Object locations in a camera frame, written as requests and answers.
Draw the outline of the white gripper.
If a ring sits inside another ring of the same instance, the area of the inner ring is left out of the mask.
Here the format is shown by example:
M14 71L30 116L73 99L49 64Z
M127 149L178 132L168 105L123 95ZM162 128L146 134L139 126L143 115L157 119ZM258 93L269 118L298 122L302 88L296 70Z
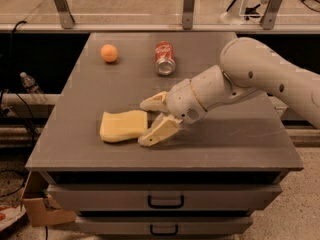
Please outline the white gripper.
M140 108L145 111L160 111L151 127L138 138L138 143L151 147L167 140L181 130L182 121L193 124L202 119L207 111L199 104L191 80L185 79L168 92L162 91L143 100Z

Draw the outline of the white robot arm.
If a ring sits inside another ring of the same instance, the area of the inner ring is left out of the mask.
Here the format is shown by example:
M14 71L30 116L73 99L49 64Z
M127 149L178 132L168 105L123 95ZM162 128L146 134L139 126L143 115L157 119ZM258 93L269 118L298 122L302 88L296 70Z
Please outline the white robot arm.
M242 37L224 46L219 65L140 103L141 109L160 115L138 143L153 146L175 135L184 124L204 118L208 111L245 101L258 90L280 99L320 128L319 75L288 62L255 39Z

